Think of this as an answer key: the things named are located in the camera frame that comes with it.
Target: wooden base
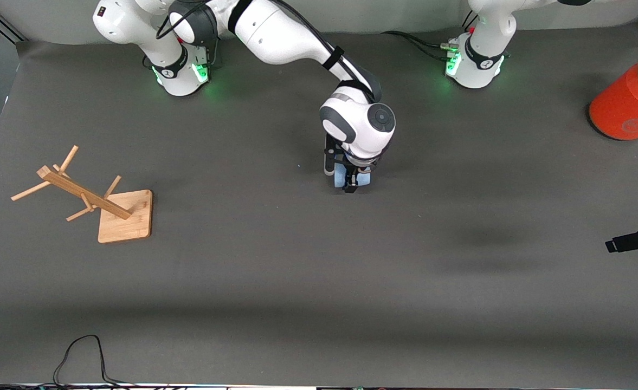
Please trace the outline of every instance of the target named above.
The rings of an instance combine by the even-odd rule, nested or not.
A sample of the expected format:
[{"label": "wooden base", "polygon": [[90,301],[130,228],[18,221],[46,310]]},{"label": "wooden base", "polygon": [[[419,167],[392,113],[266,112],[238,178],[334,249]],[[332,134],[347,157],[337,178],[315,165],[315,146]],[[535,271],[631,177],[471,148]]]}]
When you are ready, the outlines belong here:
[{"label": "wooden base", "polygon": [[107,244],[150,237],[152,191],[114,193],[107,199],[133,214],[128,219],[120,219],[110,212],[101,210],[98,242]]}]

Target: red canister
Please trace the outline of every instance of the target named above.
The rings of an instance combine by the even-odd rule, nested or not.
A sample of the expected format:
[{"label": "red canister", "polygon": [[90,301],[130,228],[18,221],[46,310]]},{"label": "red canister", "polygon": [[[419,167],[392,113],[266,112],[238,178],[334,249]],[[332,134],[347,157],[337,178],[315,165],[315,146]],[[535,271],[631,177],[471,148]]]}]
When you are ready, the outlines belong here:
[{"label": "red canister", "polygon": [[591,102],[589,119],[615,140],[638,138],[638,64]]}]

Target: wooden mug tree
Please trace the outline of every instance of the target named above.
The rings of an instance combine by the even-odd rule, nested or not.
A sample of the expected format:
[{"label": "wooden mug tree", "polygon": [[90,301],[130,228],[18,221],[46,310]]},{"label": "wooden mug tree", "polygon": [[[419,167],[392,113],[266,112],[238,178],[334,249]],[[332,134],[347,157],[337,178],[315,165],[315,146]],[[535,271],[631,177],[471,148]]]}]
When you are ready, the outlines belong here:
[{"label": "wooden mug tree", "polygon": [[98,242],[106,244],[149,237],[152,225],[152,191],[112,193],[121,180],[121,176],[118,175],[103,197],[97,195],[76,183],[66,174],[66,169],[77,152],[78,146],[73,146],[63,164],[61,166],[54,164],[53,170],[46,165],[39,168],[37,175],[44,182],[11,197],[11,199],[13,201],[19,200],[42,188],[49,187],[49,185],[55,185],[81,198],[85,203],[83,210],[66,218],[68,222],[93,212],[98,207],[101,208]]}]

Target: table surface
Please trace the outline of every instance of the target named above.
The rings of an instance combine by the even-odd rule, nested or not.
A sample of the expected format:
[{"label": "table surface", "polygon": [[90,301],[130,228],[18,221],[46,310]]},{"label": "table surface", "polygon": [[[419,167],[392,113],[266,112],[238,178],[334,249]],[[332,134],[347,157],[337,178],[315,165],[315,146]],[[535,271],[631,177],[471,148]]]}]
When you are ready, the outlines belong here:
[{"label": "table surface", "polygon": [[[454,31],[423,35],[442,42]],[[522,31],[466,90],[399,37],[333,35],[383,83],[398,129],[372,185],[322,171],[336,80],[220,44],[212,83],[167,96],[135,46],[20,47],[0,118],[0,382],[43,382],[74,338],[138,382],[638,388],[638,141],[587,124],[638,62],[638,24]],[[155,193],[152,237],[36,170]],[[99,379],[85,341],[66,382]]]}]

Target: cable connector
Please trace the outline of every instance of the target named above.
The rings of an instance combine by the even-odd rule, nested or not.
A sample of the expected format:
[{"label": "cable connector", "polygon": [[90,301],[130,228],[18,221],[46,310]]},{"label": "cable connector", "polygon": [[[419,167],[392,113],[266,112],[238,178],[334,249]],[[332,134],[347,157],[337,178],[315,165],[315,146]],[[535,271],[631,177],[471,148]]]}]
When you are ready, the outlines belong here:
[{"label": "cable connector", "polygon": [[458,53],[458,44],[455,43],[440,43],[440,49],[446,51],[452,51],[454,53]]}]

